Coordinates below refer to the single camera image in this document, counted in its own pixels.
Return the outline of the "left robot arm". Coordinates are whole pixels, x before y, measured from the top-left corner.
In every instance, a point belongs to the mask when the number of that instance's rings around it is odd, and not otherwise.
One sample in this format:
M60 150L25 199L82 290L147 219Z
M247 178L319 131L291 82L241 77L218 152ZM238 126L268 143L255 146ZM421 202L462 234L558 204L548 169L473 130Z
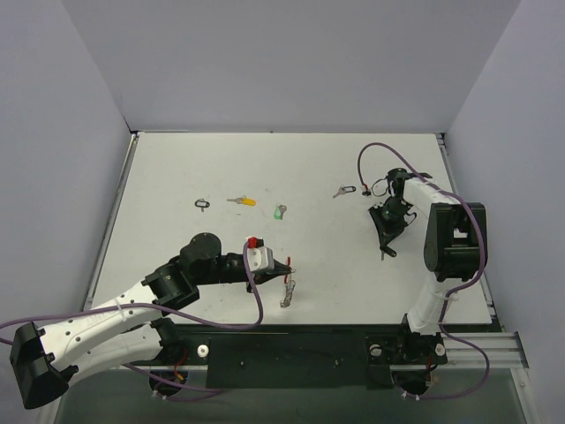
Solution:
M111 367L180 362L188 350L170 318L186 316L184 308L199 299L202 285L243 283L257 296L259 285L292 271L274 258L262 238L247 238L240 254L223 254L221 240L204 232L98 307L11 321L16 330L8 343L9 361L24 408L43 407L76 382Z

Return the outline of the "key with solid black tag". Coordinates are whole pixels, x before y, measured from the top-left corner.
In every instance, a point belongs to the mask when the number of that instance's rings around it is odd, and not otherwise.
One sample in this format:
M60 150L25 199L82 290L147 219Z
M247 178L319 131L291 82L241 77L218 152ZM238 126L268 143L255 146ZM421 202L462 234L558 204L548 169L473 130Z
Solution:
M396 251L389 246L381 246L380 247L381 259L384 261L386 257L395 258Z

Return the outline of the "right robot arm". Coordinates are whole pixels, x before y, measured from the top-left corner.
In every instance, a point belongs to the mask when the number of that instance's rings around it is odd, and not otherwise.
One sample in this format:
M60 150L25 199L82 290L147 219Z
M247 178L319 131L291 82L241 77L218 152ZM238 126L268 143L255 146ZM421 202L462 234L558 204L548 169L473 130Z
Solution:
M427 220L423 260L430 276L403 317L393 351L402 363L443 363L445 315L456 293L472 278L480 277L486 265L486 209L445 194L433 182L404 168L390 170L383 180L387 199L368 209L382 256L396 257L389 244L411 224L410 216Z

